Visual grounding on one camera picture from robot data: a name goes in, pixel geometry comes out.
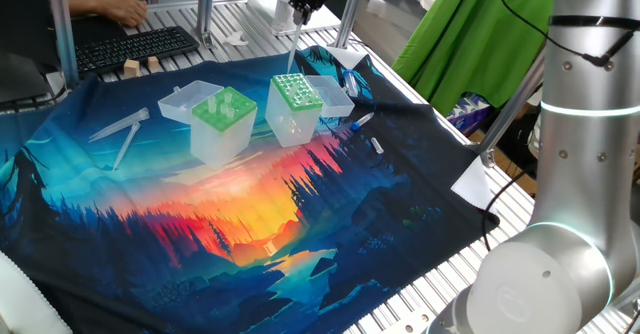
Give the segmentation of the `person bare hand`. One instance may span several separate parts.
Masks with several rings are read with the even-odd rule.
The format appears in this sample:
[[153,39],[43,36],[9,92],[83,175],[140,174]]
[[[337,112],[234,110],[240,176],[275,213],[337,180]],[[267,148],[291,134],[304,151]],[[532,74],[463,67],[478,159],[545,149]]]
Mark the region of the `person bare hand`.
[[127,27],[136,27],[147,16],[147,3],[140,0],[102,0],[99,14]]

